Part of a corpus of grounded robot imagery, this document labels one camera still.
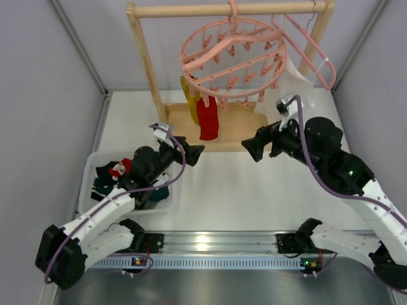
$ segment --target wooden rack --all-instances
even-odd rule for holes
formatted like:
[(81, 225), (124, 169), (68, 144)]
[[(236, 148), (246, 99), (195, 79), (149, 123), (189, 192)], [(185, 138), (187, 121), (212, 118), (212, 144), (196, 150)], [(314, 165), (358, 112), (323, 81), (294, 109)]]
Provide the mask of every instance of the wooden rack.
[[(315, 13), (317, 18), (310, 36), (319, 44), (335, 8), (335, 0), (291, 3), (242, 3), (237, 4), (237, 8), (239, 15)], [(253, 112), (256, 103), (251, 102), (249, 107), (230, 103), (227, 110), (222, 110), (222, 108), (218, 107), (219, 137), (213, 141), (199, 140), (199, 126), (191, 119), (187, 103), (163, 104), (161, 101), (158, 83), (140, 22), (141, 18), (231, 16), (230, 5), (136, 6), (135, 3), (127, 3), (126, 14), (134, 39), (138, 45), (144, 68), (146, 69), (148, 84), (159, 120), (171, 124), (174, 127), (174, 134), (185, 136), (191, 145), (205, 144), (205, 151), (243, 151), (244, 148), (241, 145), (241, 141), (253, 137), (259, 127), (267, 125), (265, 116)], [(315, 56), (315, 48), (308, 43), (304, 53), (312, 60)], [(309, 66), (302, 60), (298, 70), (302, 75), (306, 76)]]

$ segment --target white plastic bin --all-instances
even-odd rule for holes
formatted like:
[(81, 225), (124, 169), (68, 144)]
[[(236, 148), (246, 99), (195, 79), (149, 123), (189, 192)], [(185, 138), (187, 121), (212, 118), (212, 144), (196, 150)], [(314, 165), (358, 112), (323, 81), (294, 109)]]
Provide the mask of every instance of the white plastic bin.
[[(89, 209), (93, 208), (99, 202), (91, 199), (90, 195), (92, 193), (93, 182), (96, 178), (97, 167), (107, 165), (110, 161), (121, 161), (124, 158), (133, 159), (133, 150), (127, 151), (97, 151), (91, 154), (86, 163), (85, 171), (83, 172), (83, 180), (81, 185), (81, 192), (79, 194), (79, 205), (78, 210), (80, 214), (87, 212)], [(180, 171), (181, 166), (177, 163), (173, 163), (167, 170), (170, 180), (173, 179), (177, 173)], [(179, 202), (180, 193), (180, 183), (176, 182), (169, 186), (170, 196), (161, 200), (155, 205), (154, 209), (151, 210), (134, 210), (129, 212), (127, 215), (143, 215), (152, 214), (160, 212), (168, 212), (175, 208), (176, 203)]]

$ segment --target wooden base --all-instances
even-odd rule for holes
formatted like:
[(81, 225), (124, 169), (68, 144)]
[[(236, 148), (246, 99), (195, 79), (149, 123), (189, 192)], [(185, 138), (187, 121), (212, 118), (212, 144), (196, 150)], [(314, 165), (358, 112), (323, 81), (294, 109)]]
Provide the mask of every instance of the wooden base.
[(246, 151), (241, 141), (253, 138), (259, 127), (267, 125), (265, 116), (254, 113), (255, 106), (255, 102), (248, 107), (230, 103), (227, 110), (218, 106), (219, 137), (212, 141), (199, 139), (200, 127), (193, 122), (187, 104), (165, 104), (165, 113), (173, 134), (185, 136), (190, 145), (203, 144), (205, 151)]

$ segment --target red cloth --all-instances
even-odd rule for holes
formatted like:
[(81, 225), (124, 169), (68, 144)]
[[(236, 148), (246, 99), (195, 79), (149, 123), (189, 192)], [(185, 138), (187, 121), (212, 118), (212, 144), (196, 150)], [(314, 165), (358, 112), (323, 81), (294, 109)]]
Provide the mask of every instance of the red cloth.
[(125, 173), (130, 173), (132, 169), (132, 161), (130, 159), (124, 158), (114, 167), (109, 170), (109, 173), (113, 176), (113, 180), (117, 181)]
[(214, 97), (209, 97), (209, 107), (206, 108), (202, 98), (197, 102), (197, 116), (201, 127), (202, 141), (214, 140), (219, 132), (219, 119), (217, 117), (217, 105)]

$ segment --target white table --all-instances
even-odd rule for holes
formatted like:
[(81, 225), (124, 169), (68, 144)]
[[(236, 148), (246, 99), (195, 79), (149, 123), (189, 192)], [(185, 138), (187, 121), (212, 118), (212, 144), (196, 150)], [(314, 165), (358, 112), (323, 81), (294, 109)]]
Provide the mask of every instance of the white table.
[[(331, 93), (315, 89), (305, 119), (324, 116), (341, 128)], [(181, 91), (163, 91), (163, 102), (182, 100)], [(158, 116), (149, 91), (113, 93), (100, 151), (154, 145), (148, 125)], [(343, 149), (348, 146), (345, 140)], [(205, 152), (178, 181), (172, 212), (133, 217), (154, 231), (285, 231), (309, 217), (338, 229), (369, 229), (344, 202), (327, 194), (300, 162), (281, 154), (255, 163), (247, 152)]]

